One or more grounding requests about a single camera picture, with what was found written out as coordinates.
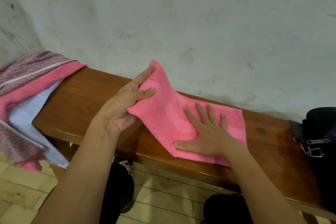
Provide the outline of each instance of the hand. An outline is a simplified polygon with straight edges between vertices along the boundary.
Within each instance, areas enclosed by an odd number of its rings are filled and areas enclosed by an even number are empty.
[[[139,92],[139,86],[153,72],[155,68],[149,67],[134,80],[123,86],[118,93],[109,99],[96,115],[102,119],[107,131],[122,132],[137,120],[137,117],[127,112],[127,108],[133,106],[138,100],[146,99],[154,95],[155,88]]]
[[[199,132],[199,137],[191,142],[175,142],[175,148],[205,155],[226,157],[226,151],[237,143],[240,144],[240,142],[227,132],[225,115],[221,113],[221,121],[218,124],[211,105],[207,105],[208,115],[199,103],[196,104],[196,107],[203,123],[199,122],[187,108],[184,109],[184,112]]]

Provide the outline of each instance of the wooden bench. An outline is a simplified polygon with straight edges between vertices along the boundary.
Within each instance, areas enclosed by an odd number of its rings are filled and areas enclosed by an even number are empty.
[[[83,68],[60,84],[33,124],[48,137],[80,145],[94,115],[130,80]],[[189,98],[225,105],[201,97],[181,94]],[[336,220],[336,215],[327,212],[322,206],[316,177],[300,146],[293,141],[288,120],[242,110],[248,148],[275,186],[298,210]],[[230,168],[174,158],[141,122],[122,134],[115,154],[240,192]]]

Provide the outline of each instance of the finger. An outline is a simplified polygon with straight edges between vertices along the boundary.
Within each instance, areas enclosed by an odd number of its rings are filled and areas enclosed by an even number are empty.
[[[191,124],[194,125],[194,127],[198,131],[203,124],[191,113],[189,109],[183,108],[183,111],[190,120]]]
[[[175,149],[181,151],[193,151],[193,152],[200,151],[197,140],[191,142],[175,142],[174,146]]]
[[[218,122],[216,120],[215,112],[214,112],[212,106],[211,105],[207,105],[207,108],[208,108],[208,117],[209,117],[209,120],[211,121],[212,124],[219,126]]]
[[[143,83],[155,70],[155,67],[149,67],[145,71],[141,72],[134,80],[126,84],[130,86],[132,90],[138,90],[141,83]]]
[[[196,103],[196,107],[197,107],[197,110],[199,112],[199,115],[201,116],[202,118],[202,122],[204,125],[209,125],[211,124],[210,120],[209,120],[209,117],[207,115],[207,113],[205,112],[205,110],[203,109],[203,107],[201,106],[200,103]]]
[[[220,125],[219,125],[222,129],[227,130],[227,124],[226,124],[226,117],[223,113],[220,114]]]
[[[145,91],[130,91],[130,99],[134,100],[134,101],[139,101],[142,99],[146,99],[151,97],[152,95],[154,95],[155,93],[155,88],[151,87],[148,90]]]

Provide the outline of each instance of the light blue fabric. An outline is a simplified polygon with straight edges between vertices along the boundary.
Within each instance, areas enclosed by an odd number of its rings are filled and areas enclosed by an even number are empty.
[[[8,112],[8,117],[13,128],[48,149],[44,153],[47,161],[59,167],[67,168],[69,161],[32,125],[34,118],[42,109],[49,95],[61,82],[62,80],[55,82],[46,90],[20,102]]]

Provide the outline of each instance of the person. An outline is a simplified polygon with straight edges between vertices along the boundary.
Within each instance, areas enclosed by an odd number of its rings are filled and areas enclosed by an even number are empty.
[[[137,118],[127,108],[151,97],[154,88],[139,86],[154,71],[149,67],[109,99],[92,119],[64,177],[36,214],[32,224],[116,223],[120,213],[132,207],[134,184],[131,162],[113,156],[120,133]],[[226,119],[217,123],[213,110],[198,104],[202,118],[185,114],[199,132],[197,140],[175,142],[178,150],[221,156],[230,164],[243,196],[214,195],[204,205],[206,224],[211,223],[306,223],[272,184],[239,141],[226,131]]]

